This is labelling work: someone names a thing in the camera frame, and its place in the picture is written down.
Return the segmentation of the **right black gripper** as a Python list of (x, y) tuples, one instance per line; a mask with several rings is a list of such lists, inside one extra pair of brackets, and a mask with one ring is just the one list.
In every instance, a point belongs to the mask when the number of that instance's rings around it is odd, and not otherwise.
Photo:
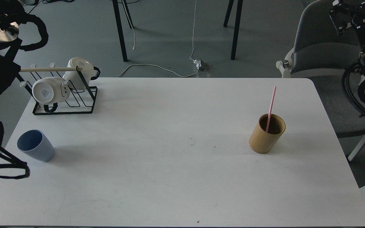
[[(347, 8), (332, 8), (328, 11), (330, 20), (338, 35), (342, 35), (345, 30), (355, 28), (361, 49), (365, 52), (365, 0), (333, 0), (333, 6), (341, 5)], [(357, 12), (352, 19), (351, 9), (357, 8)]]

